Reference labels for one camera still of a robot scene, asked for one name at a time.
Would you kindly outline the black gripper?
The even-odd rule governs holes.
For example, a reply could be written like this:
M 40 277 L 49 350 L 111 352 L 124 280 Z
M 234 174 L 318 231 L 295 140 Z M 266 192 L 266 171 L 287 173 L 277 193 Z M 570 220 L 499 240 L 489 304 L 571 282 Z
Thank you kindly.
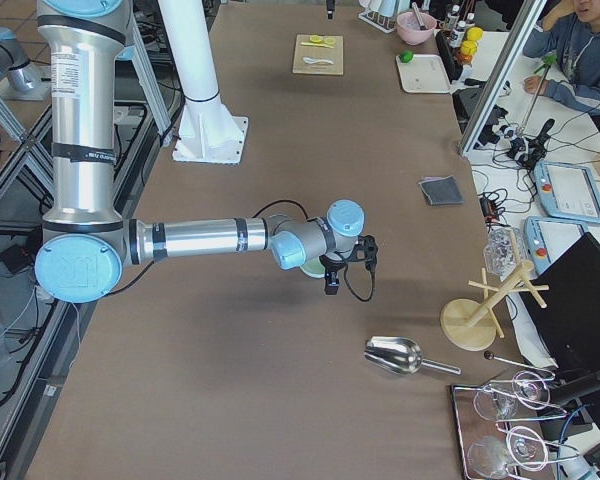
M 349 269 L 349 263 L 355 260 L 356 254 L 353 251 L 334 251 L 320 256 L 320 263 L 325 269 L 324 293 L 326 295 L 336 295 L 338 293 L 340 286 L 338 272 L 343 271 L 343 274 L 346 274 Z
M 336 9 L 336 1 L 335 0 L 326 0 L 326 13 L 327 18 L 332 19 L 334 17 Z

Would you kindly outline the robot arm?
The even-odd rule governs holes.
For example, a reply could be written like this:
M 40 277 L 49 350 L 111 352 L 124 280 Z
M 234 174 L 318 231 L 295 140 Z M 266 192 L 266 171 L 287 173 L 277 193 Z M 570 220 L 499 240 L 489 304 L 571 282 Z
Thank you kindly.
M 188 105 L 219 96 L 201 1 L 161 1 L 159 10 L 185 81 Z M 53 104 L 104 115 L 113 111 L 114 63 L 131 42 L 129 1 L 40 1 L 38 27 L 52 49 Z M 14 74 L 16 89 L 38 85 L 37 74 L 15 34 L 0 28 L 0 78 Z
M 35 273 L 50 295 L 88 303 L 118 293 L 128 265 L 194 255 L 268 250 L 284 270 L 318 260 L 330 295 L 351 263 L 374 269 L 375 240 L 351 200 L 300 222 L 284 215 L 153 224 L 122 217 L 113 186 L 115 63 L 131 38 L 132 6 L 41 1 L 37 19 L 51 51 L 54 193 Z

